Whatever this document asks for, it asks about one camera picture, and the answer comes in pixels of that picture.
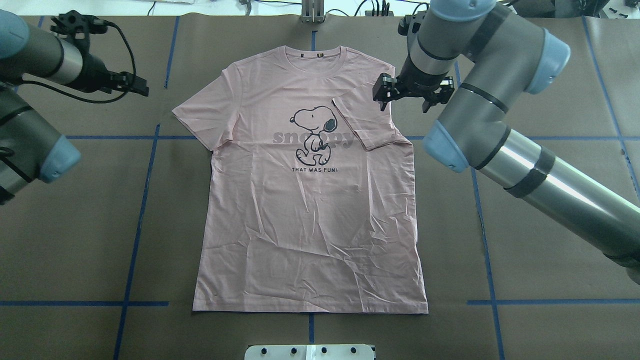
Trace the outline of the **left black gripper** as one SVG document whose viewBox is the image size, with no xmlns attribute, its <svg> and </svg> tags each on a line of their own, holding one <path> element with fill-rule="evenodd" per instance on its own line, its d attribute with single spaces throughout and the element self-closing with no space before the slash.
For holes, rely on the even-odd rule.
<svg viewBox="0 0 640 360">
<path fill-rule="evenodd" d="M 146 79 L 130 72 L 110 71 L 101 63 L 90 65 L 87 71 L 87 92 L 111 94 L 113 91 L 149 96 Z"/>
</svg>

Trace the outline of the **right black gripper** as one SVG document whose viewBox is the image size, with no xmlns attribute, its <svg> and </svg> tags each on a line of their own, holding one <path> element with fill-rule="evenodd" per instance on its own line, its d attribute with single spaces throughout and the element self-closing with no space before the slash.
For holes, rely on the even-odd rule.
<svg viewBox="0 0 640 360">
<path fill-rule="evenodd" d="M 426 114 L 431 107 L 448 104 L 454 91 L 454 79 L 443 79 L 443 74 L 405 71 L 395 78 L 388 73 L 380 73 L 372 87 L 372 98 L 381 112 L 386 110 L 391 101 L 423 98 L 422 112 Z"/>
</svg>

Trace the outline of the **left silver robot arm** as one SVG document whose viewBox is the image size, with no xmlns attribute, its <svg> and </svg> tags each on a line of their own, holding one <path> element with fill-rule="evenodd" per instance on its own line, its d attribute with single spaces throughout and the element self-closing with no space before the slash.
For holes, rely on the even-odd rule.
<svg viewBox="0 0 640 360">
<path fill-rule="evenodd" d="M 18 92 L 26 85 L 86 104 L 110 104 L 128 94 L 149 95 L 130 43 L 114 22 L 76 10 L 52 18 L 50 30 L 1 11 L 0 201 L 35 181 L 52 183 L 82 159 L 80 151 Z M 90 52 L 90 37 L 117 30 L 131 71 L 112 71 Z"/>
</svg>

